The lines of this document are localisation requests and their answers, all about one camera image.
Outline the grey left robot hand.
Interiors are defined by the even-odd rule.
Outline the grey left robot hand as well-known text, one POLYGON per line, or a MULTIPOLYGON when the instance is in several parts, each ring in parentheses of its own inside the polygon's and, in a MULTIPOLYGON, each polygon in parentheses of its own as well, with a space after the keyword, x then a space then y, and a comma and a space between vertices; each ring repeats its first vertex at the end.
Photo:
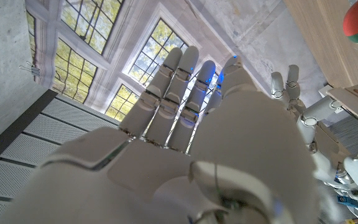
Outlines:
POLYGON ((296 126, 317 168, 314 177, 332 187, 339 203, 358 216, 358 154, 350 152, 336 139, 321 120, 339 108, 358 116, 358 85, 350 88, 330 89, 324 98, 307 108, 300 100, 299 68, 290 65, 288 76, 271 74, 271 96, 283 103, 296 121, 296 126))

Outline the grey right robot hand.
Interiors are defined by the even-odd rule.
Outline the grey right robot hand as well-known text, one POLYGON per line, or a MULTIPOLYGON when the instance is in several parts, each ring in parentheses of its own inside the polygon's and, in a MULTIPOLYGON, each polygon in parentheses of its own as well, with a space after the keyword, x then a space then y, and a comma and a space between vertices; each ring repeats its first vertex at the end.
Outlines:
POLYGON ((47 156, 0 223, 316 223, 315 164, 292 114, 255 87, 239 57, 207 61, 178 114, 198 49, 170 51, 117 128, 47 156))

